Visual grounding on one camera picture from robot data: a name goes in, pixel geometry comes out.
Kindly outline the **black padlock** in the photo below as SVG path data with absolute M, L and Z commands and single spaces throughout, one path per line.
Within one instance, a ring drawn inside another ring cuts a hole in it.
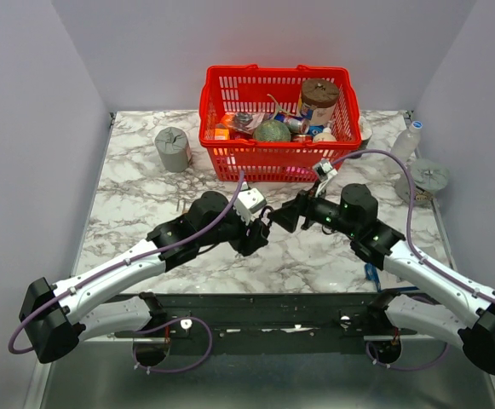
M 270 205 L 266 205 L 262 208 L 258 220 L 268 229 L 270 230 L 273 222 L 270 220 L 269 216 L 274 211 L 274 208 Z

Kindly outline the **brass padlock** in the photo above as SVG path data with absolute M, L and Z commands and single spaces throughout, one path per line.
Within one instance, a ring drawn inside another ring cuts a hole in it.
M 176 204 L 176 211 L 179 214 L 185 214 L 188 210 L 188 201 L 186 199 L 179 199 Z

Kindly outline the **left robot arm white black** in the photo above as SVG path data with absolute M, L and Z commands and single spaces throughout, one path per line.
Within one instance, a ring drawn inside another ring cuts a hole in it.
M 209 191 L 186 213 L 157 225 L 125 253 L 97 268 L 50 284 L 29 284 L 20 309 L 20 328 L 39 362 L 56 361 L 80 342 L 117 331 L 157 335 L 163 315 L 149 295 L 116 300 L 122 291 L 195 259 L 201 248 L 228 243 L 242 256 L 267 245 L 269 228 L 255 214 L 266 199 L 255 188 L 231 199 Z

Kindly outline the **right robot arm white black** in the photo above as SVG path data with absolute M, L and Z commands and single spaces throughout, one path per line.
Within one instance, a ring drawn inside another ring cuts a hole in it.
M 472 364 L 495 375 L 495 290 L 422 253 L 377 213 L 369 188 L 353 183 L 342 189 L 339 203 L 302 190 L 268 218 L 290 233 L 300 221 L 342 233 L 359 259 L 414 284 L 436 301 L 427 305 L 396 295 L 367 311 L 372 331 L 383 334 L 399 327 L 429 335 L 461 349 Z

